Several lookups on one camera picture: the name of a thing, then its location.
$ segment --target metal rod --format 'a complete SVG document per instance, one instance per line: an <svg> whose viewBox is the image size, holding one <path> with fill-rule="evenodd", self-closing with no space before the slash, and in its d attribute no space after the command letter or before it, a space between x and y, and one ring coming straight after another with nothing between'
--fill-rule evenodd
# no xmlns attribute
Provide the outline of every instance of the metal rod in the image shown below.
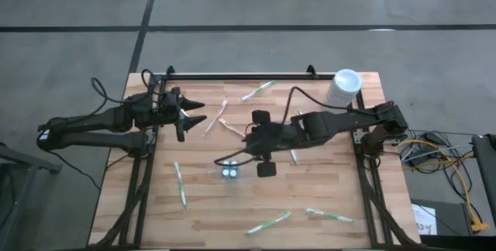
<svg viewBox="0 0 496 251"><path fill-rule="evenodd" d="M164 81L162 81L160 83L160 90L159 90L160 94L164 93L164 91L165 91L165 84L167 82L167 77ZM159 98L157 99L158 102L161 101L162 97L165 97L165 96L160 95ZM146 167L145 167L145 174L143 176L143 183L148 183L148 186L146 187L145 194L143 195L141 202L139 203L138 218L136 220L136 230L134 233L134 240L133 240L133 244L135 246L141 245L141 238L143 236L143 227L145 224L145 216L146 216L146 204L148 203L148 193L150 192L150 182L151 182L151 178L152 178L153 161L155 160L155 149L157 148L157 139L158 139L159 130L160 130L160 127L158 125L155 125L153 127L153 134L155 135L155 139L150 144L149 155L146 157Z"/></svg>
<svg viewBox="0 0 496 251"><path fill-rule="evenodd" d="M332 80L334 74L319 74L319 80ZM171 74L171 81L241 81L241 80L314 80L310 73L302 74Z"/></svg>
<svg viewBox="0 0 496 251"><path fill-rule="evenodd" d="M134 194L136 193L136 185L138 183L138 174L140 173L141 158L134 158L133 169L131 171L131 178L129 179L129 187L127 189L126 206L128 208L133 201ZM119 245L127 243L127 232L129 231L129 218L124 220L125 224L122 226L119 235Z"/></svg>
<svg viewBox="0 0 496 251"><path fill-rule="evenodd" d="M365 174L365 165L363 164L363 154L361 154L360 145L353 143L355 150L356 169L358 170L358 180L360 181L360 191L362 193L363 209L365 211L365 220L367 222L367 231L369 232L370 244L377 244L377 231L374 224L374 214L372 213L372 206L370 200L365 194L365 183L368 182L367 175Z"/></svg>
<svg viewBox="0 0 496 251"><path fill-rule="evenodd" d="M358 105L358 108L365 109L365 103L363 101L363 95L362 95L361 90L359 90L358 94L356 95L356 103ZM370 131L370 129L368 127L363 129L363 130L366 132ZM379 176L379 170L377 169L377 164L375 162L375 159L372 159L369 161L370 161L370 172L372 174L372 182L374 184L375 194L378 196L379 201L381 201L381 203L384 204L385 203L384 202L384 192L382 191L381 177ZM387 244L392 244L393 238L391 236L391 229L389 228L388 224L386 223L386 221L382 215L381 215L381 228L382 228L382 232L384 233L384 241Z"/></svg>
<svg viewBox="0 0 496 251"><path fill-rule="evenodd" d="M9 218L2 229L2 235L0 236L0 250L12 250L12 240L19 225L19 218L21 217L22 210L26 206L29 191L33 186L37 171L38 166L36 165L32 165L27 168L27 174L21 187L21 193L15 200L13 200L14 207L12 208L10 215L7 215Z"/></svg>
<svg viewBox="0 0 496 251"><path fill-rule="evenodd" d="M0 158L15 162L15 163L23 163L24 165L38 166L38 167L41 167L45 170L48 170L51 174L60 173L60 168L62 167L62 164L60 164L60 163L51 163L51 162L42 160L40 158L36 158L34 156L20 153L19 151L15 151L11 148L8 148L5 145L0 145Z"/></svg>

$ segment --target yellow cable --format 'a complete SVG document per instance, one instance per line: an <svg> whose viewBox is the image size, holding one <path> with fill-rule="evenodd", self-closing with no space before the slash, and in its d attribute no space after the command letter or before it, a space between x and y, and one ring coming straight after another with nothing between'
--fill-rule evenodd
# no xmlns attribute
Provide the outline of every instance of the yellow cable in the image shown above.
<svg viewBox="0 0 496 251"><path fill-rule="evenodd" d="M398 146L405 145L406 143L422 143L422 144L426 144L428 146L432 146L436 150L439 150L439 147L437 145L435 145L433 143L426 142L426 141L422 141L420 139L408 139L408 140L405 140L405 141L399 143ZM449 162L453 162L443 151L440 151L440 153L444 159L448 160ZM463 179L463 176L461 175L461 173L458 171L458 168L457 167L453 167L453 168L455 169L456 175L458 175L458 178L460 179L461 184L463 186L463 190L465 191L465 195L467 196L467 206L469 208L470 215L472 215L472 222L474 223L472 225L472 230L473 231L480 231L480 230L489 229L488 224L481 223L480 219L475 216L474 211L472 209L472 206L470 205L470 197L468 195L467 186L465 185L465 180Z"/></svg>
<svg viewBox="0 0 496 251"><path fill-rule="evenodd" d="M472 158L472 156L465 156L465 157L462 157L459 159L460 162L462 161L465 161L469 158ZM418 169L418 168L423 168L423 167L426 167L426 166L431 166L431 165L443 165L443 164L448 164L450 163L450 167L452 165L454 165L455 163L451 162L451 161L442 161L442 162L432 162L432 163L424 163L424 164L420 164L418 166L413 166L413 167L406 167L404 168L404 170L414 170L414 169Z"/></svg>

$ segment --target green toothbrush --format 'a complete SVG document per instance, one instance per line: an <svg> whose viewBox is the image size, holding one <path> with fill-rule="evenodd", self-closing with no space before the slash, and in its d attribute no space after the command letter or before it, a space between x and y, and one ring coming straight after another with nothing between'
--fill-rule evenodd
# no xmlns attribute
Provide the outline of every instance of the green toothbrush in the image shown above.
<svg viewBox="0 0 496 251"><path fill-rule="evenodd" d="M276 81L269 81L269 82L267 82L265 84L262 84L259 88L255 89L250 94L241 97L241 101L248 101L248 100L250 100L253 96L255 96L255 94L259 93L260 91L262 91L265 88L270 87L271 85L273 85L275 83L276 83Z"/></svg>
<svg viewBox="0 0 496 251"><path fill-rule="evenodd" d="M269 222L265 222L262 225L259 225L259 226L255 227L255 228L251 229L246 234L247 235L251 235L251 234L253 234L255 232L260 231L261 229L265 229L266 227L272 226L273 224L276 224L277 222L280 222L280 221L288 218L289 215L291 215L291 211L286 211L286 213L284 213L281 217L279 217L279 218L277 218L275 220L270 220Z"/></svg>
<svg viewBox="0 0 496 251"><path fill-rule="evenodd" d="M330 213L323 212L323 211L318 211L316 209L311 209L311 208L307 208L307 213L317 214L317 215L323 215L325 217L333 218L333 219L340 220L340 221L343 221L343 222L348 222L348 223L353 223L354 222L353 219L347 218L345 216L334 215L334 214L330 214Z"/></svg>
<svg viewBox="0 0 496 251"><path fill-rule="evenodd" d="M183 203L184 208L188 208L188 204L186 203L186 196L184 195L184 187L183 187L183 178L181 177L181 173L179 172L179 164L174 162L174 169L177 174L177 182L179 183L179 194L181 194L181 202Z"/></svg>

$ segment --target metal table frame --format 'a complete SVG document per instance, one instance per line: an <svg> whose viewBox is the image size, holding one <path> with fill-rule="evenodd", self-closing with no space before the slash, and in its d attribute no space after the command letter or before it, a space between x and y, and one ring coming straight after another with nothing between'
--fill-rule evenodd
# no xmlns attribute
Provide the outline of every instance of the metal table frame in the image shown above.
<svg viewBox="0 0 496 251"><path fill-rule="evenodd" d="M26 176L23 178L22 184L19 186L20 194L15 198L12 209L6 215L5 225L0 229L0 250L11 250L12 241L20 219L29 197L31 187L33 186L36 173L39 169L48 170L51 174L59 174L62 165L60 163L51 163L40 158L20 153L16 150L8 148L5 144L0 143L0 159L4 159L6 163L0 163L4 167L21 167ZM12 185L12 189L17 191L17 188Z"/></svg>
<svg viewBox="0 0 496 251"><path fill-rule="evenodd" d="M312 65L308 66L308 69L303 74L176 74L173 67L167 69L167 73L163 76L169 81L242 81L242 80L329 80L334 78L334 74L317 74L315 68ZM161 83L160 93L165 91L165 82ZM357 108L365 108L363 102L363 96L361 91L356 96ZM159 132L159 126L153 127L153 136L156 136ZM391 235L391 229L386 223L385 217L381 215L381 229L384 234L384 243L379 243L377 238L377 230L375 227L374 215L372 212L372 206L370 205L370 199L367 194L365 194L365 188L369 184L366 174L365 159L360 151L360 144L357 143L360 140L356 139L356 132L351 132L352 144L355 152L356 158L356 168L358 170L358 177L360 180L360 187L363 199L363 208L365 212L365 218L367 221L367 231L369 234L370 245L373 249L410 249L407 246L395 246L393 244L393 239ZM143 226L146 214L146 203L148 198L148 191L150 188L151 174L153 170L153 160L154 153L156 149L156 140L154 140L150 145L150 155L146 158L136 158L133 163L133 168L131 172L131 178L129 179L128 193L126 197L126 208L122 213L121 217L124 215L125 224L119 231L119 241L117 245L105 246L105 250L128 250L128 249L139 249L141 245L141 239L143 236ZM140 171L140 164L145 160L145 172L141 184L138 186L138 173ZM368 160L370 162L370 172L372 177L372 187L375 194L379 198L381 204L385 207L384 194L381 186L381 179L379 176L379 171L377 170L377 164L375 160ZM129 219L131 212L138 207L138 215L136 219L135 234L133 236L133 242L128 242L128 231L129 231Z"/></svg>

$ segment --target white toothbrush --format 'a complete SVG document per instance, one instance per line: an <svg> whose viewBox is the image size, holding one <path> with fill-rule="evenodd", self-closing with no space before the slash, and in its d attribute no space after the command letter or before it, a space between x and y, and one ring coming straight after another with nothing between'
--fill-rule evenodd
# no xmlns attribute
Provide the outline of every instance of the white toothbrush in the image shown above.
<svg viewBox="0 0 496 251"><path fill-rule="evenodd" d="M214 120L212 120L212 122L210 122L210 124L208 125L207 129L205 130L205 134L203 134L203 136L207 136L208 131L210 131L210 128L212 126L214 126L215 121L217 121L217 119L219 118L219 116L224 112L224 109L226 109L226 106L227 106L227 100L224 100L222 102L222 105L221 105L220 109L219 109L219 112L215 116Z"/></svg>
<svg viewBox="0 0 496 251"><path fill-rule="evenodd" d="M234 128L234 126L230 125L229 123L227 123L226 120L224 119L219 119L219 121L229 130L235 132L236 134L242 136L243 138L245 137L245 134L243 134L241 131L239 131L238 129Z"/></svg>

